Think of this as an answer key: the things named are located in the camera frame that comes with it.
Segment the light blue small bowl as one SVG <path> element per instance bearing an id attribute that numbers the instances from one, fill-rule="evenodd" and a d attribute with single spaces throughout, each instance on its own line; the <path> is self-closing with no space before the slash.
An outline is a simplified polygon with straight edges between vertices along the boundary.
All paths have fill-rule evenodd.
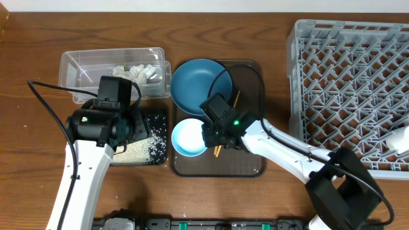
<path id="1" fill-rule="evenodd" d="M 196 118 L 177 123 L 171 134 L 173 148 L 185 157 L 196 157 L 204 153 L 208 148 L 203 140 L 202 125 L 204 122 Z"/>

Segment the white tissue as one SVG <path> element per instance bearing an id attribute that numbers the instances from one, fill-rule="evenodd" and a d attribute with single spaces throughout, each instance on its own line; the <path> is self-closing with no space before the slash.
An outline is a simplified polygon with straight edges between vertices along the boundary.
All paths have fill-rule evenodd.
<path id="1" fill-rule="evenodd" d="M 113 77 L 121 77 L 130 80 L 136 84 L 146 84 L 149 77 L 155 73 L 155 67 L 152 65 L 144 66 L 123 66 L 118 65 L 112 69 Z"/>

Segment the dark blue plate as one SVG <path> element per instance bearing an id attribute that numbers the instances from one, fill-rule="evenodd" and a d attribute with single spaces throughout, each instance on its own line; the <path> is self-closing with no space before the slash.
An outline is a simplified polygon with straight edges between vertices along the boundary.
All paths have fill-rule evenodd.
<path id="1" fill-rule="evenodd" d="M 202 116 L 200 105 L 208 94 L 220 93 L 229 101 L 233 82 L 225 67 L 211 59 L 193 59 L 180 65 L 171 79 L 171 96 L 184 112 Z"/>

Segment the green cup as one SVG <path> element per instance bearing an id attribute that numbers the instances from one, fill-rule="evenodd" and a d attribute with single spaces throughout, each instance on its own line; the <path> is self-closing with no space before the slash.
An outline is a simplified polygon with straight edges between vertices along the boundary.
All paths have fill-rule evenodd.
<path id="1" fill-rule="evenodd" d="M 387 147 L 390 150 L 395 150 L 398 155 L 408 151 L 408 132 L 409 127 L 404 126 L 397 128 L 390 132 L 390 135 L 386 138 Z"/>

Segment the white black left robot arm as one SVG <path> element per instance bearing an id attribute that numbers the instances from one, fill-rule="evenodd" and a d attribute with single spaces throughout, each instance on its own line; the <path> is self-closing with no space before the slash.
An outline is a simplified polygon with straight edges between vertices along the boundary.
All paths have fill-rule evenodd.
<path id="1" fill-rule="evenodd" d="M 150 137 L 146 113 L 77 109 L 67 119 L 65 168 L 47 229 L 91 229 L 117 147 Z"/>

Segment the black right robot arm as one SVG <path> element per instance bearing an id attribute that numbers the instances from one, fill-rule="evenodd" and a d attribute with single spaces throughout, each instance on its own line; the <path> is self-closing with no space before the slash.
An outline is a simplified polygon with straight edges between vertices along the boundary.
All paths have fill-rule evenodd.
<path id="1" fill-rule="evenodd" d="M 265 157 L 298 178 L 316 210 L 308 229 L 362 229 L 383 226 L 369 216 L 380 203 L 390 206 L 381 188 L 348 148 L 336 151 L 299 141 L 271 125 L 262 115 L 205 109 L 208 147 L 227 145 Z"/>

